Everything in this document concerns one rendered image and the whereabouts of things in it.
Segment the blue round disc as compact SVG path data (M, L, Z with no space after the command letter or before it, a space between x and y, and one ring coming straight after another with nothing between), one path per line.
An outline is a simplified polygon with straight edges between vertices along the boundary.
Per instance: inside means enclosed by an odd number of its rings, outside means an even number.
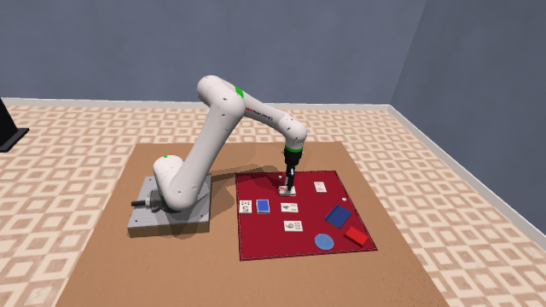
M325 234L319 234L315 237L315 244L322 250L330 250L334 246L332 238Z

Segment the blue book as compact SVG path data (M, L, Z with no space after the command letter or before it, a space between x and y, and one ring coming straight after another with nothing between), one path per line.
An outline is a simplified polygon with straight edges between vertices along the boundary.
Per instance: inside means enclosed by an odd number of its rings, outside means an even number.
M351 211L348 211L346 208L342 206L336 205L332 209L332 211L324 218L324 221L340 229L350 215L351 215Z

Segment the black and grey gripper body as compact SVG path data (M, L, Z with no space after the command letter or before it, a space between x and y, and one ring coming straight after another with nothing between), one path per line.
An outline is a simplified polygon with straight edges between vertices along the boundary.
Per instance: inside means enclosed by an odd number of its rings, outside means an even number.
M299 164L299 160L292 161L285 158L285 163L289 166L289 172L291 172L291 169L294 171L294 167Z

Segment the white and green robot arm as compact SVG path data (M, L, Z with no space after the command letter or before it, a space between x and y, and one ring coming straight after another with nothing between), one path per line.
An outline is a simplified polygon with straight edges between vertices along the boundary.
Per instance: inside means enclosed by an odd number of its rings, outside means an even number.
M307 129L287 112L265 105L216 76L202 78L197 95L210 110L188 157L184 162L175 155L157 159L153 170L158 190L152 190L146 200L132 201L131 206L146 205L152 212L167 213L191 208L219 151L243 116L280 132L286 138L281 151L284 157L301 159Z

